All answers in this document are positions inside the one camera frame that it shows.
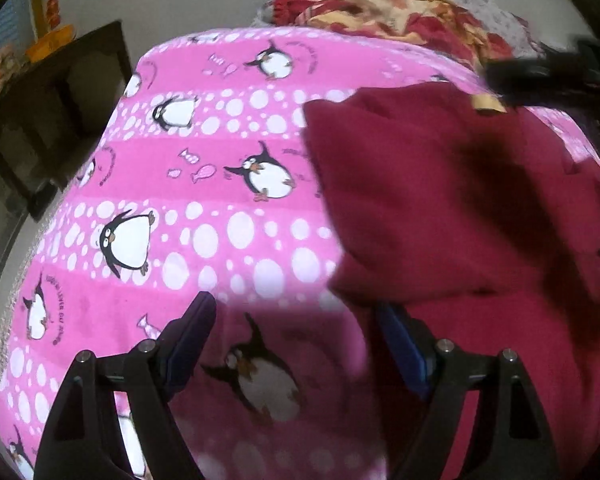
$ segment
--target dark wooden furniture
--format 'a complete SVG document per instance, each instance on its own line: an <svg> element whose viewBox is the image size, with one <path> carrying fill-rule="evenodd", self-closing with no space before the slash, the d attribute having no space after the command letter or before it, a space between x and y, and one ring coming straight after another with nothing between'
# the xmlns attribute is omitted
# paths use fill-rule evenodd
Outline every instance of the dark wooden furniture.
<svg viewBox="0 0 600 480"><path fill-rule="evenodd" d="M86 136L80 108L75 103L67 81L69 72L81 59L94 52L115 56L125 81L132 75L131 62L126 51L120 22L98 28L67 46L60 48L40 62L33 64L26 72L8 83L0 95L0 135L5 125L21 129L42 165L48 182L40 190L30 190L13 171L0 152L0 176L27 203L27 209L35 220L42 217L53 199L56 188L64 189L68 180L60 170L61 161L53 158L42 136L32 120L32 110L40 113L41 92L54 92L61 106L45 103L42 110L53 117L61 132L67 129L78 139Z"/></svg>

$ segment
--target red towel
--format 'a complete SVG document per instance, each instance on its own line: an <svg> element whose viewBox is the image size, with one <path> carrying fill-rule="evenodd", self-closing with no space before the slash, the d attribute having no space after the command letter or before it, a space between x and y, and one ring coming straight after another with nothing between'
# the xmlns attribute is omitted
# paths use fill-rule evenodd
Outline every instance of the red towel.
<svg viewBox="0 0 600 480"><path fill-rule="evenodd" d="M573 162L529 111L479 115L448 83L362 89L304 114L345 251L332 288L349 304L403 303L467 351L514 348L572 476L600 440L600 168ZM395 389L382 388L387 407Z"/></svg>

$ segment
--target pink blanket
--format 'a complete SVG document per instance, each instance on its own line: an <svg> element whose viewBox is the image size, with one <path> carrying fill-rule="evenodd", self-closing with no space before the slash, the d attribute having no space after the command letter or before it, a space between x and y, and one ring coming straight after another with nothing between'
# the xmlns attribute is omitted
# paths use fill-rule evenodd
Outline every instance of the pink blanket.
<svg viewBox="0 0 600 480"><path fill-rule="evenodd" d="M75 354L127 352L208 290L218 320L172 402L206 478L383 478L365 341L326 289L340 248L302 104L441 76L483 91L423 48L305 28L216 30L143 56L14 308L0 436L23 475ZM532 111L576 160L596 156L567 115ZM118 400L134 472L149 478Z"/></svg>

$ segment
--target blue gripper pad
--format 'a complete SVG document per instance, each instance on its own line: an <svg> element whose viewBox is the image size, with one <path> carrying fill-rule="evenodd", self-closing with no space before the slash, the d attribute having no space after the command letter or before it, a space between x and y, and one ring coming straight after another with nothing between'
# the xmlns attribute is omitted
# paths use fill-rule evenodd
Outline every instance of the blue gripper pad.
<svg viewBox="0 0 600 480"><path fill-rule="evenodd" d="M376 307L376 319L405 386L422 400L426 400L432 389L429 367L407 326L388 304Z"/></svg>

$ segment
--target cartoon penguin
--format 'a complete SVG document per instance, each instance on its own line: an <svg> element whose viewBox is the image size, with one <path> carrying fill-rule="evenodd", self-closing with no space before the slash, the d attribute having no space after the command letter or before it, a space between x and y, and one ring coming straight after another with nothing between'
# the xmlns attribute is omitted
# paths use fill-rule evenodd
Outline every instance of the cartoon penguin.
<svg viewBox="0 0 600 480"><path fill-rule="evenodd" d="M22 298L27 309L27 339L42 339L46 332L45 295L42 292L42 273L33 293L33 298Z"/></svg>
<svg viewBox="0 0 600 480"><path fill-rule="evenodd" d="M93 176L93 173L95 173L95 171L96 171L96 159L92 158L89 161L89 164L87 165L87 167L85 168L84 174L78 175L75 178L78 181L78 188L86 186L87 183L91 180L91 177Z"/></svg>
<svg viewBox="0 0 600 480"><path fill-rule="evenodd" d="M100 250L109 269L118 278L120 272L115 266L140 270L143 276L149 270L146 259L149 252L151 225L155 222L154 212L149 211L145 215L125 218L129 213L131 209L117 215L100 233Z"/></svg>
<svg viewBox="0 0 600 480"><path fill-rule="evenodd" d="M287 168L269 155L266 144L261 140L258 142L262 147L261 154L248 156L240 168L224 168L244 178L247 187L255 193L256 202L283 198L296 187L296 181Z"/></svg>
<svg viewBox="0 0 600 480"><path fill-rule="evenodd" d="M129 98L133 97L140 91L140 87L142 86L142 77L138 72L134 72L131 76L131 79L126 84L124 97Z"/></svg>
<svg viewBox="0 0 600 480"><path fill-rule="evenodd" d="M11 458L13 458L18 471L20 471L20 474L24 477L24 479L33 480L33 464L31 463L31 460L29 460L27 453L24 451L22 438L20 437L18 428L16 426L14 426L14 428L16 430L16 435L18 436L18 441L10 442L7 451Z"/></svg>
<svg viewBox="0 0 600 480"><path fill-rule="evenodd" d="M291 74L294 64L289 54L278 50L273 41L269 40L269 48L244 65L257 66L267 79L282 79Z"/></svg>
<svg viewBox="0 0 600 480"><path fill-rule="evenodd" d="M263 422L292 420L304 405L300 387L286 363L267 349L250 314L244 317L251 327L250 341L231 346L224 366L202 365L202 369L209 377L228 383L240 402Z"/></svg>
<svg viewBox="0 0 600 480"><path fill-rule="evenodd" d="M172 126L176 128L190 128L193 113L200 104L200 99L182 99L172 97L154 108L154 121L166 132Z"/></svg>
<svg viewBox="0 0 600 480"><path fill-rule="evenodd" d="M132 473L136 478L152 480L153 477L146 464L144 454L142 454L140 439L131 415L118 415L118 424L120 425L122 441L125 444L125 451L129 458Z"/></svg>

